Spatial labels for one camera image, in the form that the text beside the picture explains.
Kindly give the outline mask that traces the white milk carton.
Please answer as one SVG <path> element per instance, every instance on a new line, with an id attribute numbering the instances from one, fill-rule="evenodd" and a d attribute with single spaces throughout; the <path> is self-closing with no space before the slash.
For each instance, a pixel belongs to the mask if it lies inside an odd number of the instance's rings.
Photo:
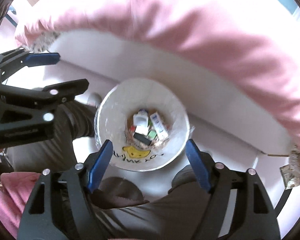
<path id="1" fill-rule="evenodd" d="M 168 138 L 168 131 L 161 120 L 161 117 L 158 112 L 153 113 L 150 115 L 150 120 L 152 125 L 157 133 L 157 136 L 160 140 L 166 140 Z"/>

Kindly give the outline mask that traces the green toy brick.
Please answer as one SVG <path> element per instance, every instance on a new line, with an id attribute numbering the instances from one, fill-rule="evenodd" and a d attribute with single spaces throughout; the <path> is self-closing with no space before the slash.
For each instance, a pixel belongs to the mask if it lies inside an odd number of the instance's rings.
<path id="1" fill-rule="evenodd" d="M 155 130 L 150 130 L 147 137 L 149 138 L 149 140 L 154 140 L 157 136 L 157 133 Z"/>

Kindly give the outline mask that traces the white trash bin with bag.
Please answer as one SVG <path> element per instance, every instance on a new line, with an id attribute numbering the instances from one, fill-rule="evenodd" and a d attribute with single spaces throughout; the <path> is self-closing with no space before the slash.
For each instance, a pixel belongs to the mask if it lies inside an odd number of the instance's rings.
<path id="1" fill-rule="evenodd" d="M 165 85 L 133 78 L 119 83 L 95 115 L 96 146 L 113 143 L 113 167 L 133 172 L 160 169 L 176 159 L 191 135 L 185 106 Z"/>

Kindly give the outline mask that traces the white blue yogurt cup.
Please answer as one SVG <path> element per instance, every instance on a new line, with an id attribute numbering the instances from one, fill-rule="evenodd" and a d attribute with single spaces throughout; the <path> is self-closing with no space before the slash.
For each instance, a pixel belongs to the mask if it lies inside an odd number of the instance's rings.
<path id="1" fill-rule="evenodd" d="M 148 126 L 148 111 L 141 109 L 138 113 L 133 115 L 133 125 L 134 126 Z"/>

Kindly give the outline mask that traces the pink floral bed quilt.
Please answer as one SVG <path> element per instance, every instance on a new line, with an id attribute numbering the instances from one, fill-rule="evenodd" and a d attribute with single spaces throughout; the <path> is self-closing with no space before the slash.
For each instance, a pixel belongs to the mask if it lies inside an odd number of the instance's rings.
<path id="1" fill-rule="evenodd" d="M 30 47 L 42 33 L 79 28 L 149 44 L 205 67 L 269 112 L 300 151 L 300 53 L 245 33 L 220 10 L 163 0 L 82 0 L 20 22 L 15 39 Z"/>

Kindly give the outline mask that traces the red block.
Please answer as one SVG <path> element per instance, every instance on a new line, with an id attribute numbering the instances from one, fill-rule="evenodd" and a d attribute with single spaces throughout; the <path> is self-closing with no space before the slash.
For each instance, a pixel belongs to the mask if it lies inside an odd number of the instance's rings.
<path id="1" fill-rule="evenodd" d="M 131 126 L 131 127 L 130 127 L 130 131 L 131 131 L 131 132 L 135 132 L 135 129 L 136 129 L 135 126 Z"/>

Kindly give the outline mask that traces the black rectangular box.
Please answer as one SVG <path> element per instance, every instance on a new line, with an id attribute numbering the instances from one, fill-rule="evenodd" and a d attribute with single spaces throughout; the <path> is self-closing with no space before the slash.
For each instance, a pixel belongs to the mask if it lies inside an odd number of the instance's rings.
<path id="1" fill-rule="evenodd" d="M 143 134 L 134 133 L 133 138 L 147 146 L 151 145 L 152 143 L 152 141 L 147 139 Z"/>

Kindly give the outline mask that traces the person's leg in grey trousers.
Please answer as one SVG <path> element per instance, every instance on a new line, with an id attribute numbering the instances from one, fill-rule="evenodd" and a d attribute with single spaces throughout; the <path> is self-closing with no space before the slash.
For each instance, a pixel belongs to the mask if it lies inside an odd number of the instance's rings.
<path id="1" fill-rule="evenodd" d="M 76 100 L 59 105 L 55 113 L 54 137 L 26 145 L 10 147 L 5 158 L 15 172 L 65 171 L 77 164 L 72 142 L 93 137 L 94 117 L 102 98 L 89 95 L 86 104 Z"/>

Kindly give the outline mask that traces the pink quilted garment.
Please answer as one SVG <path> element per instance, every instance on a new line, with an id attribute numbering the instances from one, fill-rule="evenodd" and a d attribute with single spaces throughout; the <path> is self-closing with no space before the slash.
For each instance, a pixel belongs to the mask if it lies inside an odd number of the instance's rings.
<path id="1" fill-rule="evenodd" d="M 17 237 L 21 217 L 29 196 L 40 177 L 36 172 L 11 172 L 0 176 L 0 221 Z"/>

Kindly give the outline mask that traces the red white small box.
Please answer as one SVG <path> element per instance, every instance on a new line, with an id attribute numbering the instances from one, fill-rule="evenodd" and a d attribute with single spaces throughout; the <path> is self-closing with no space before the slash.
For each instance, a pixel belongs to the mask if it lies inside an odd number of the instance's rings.
<path id="1" fill-rule="evenodd" d="M 141 135 L 147 135 L 149 132 L 149 127 L 147 126 L 136 126 L 135 133 L 141 134 Z"/>

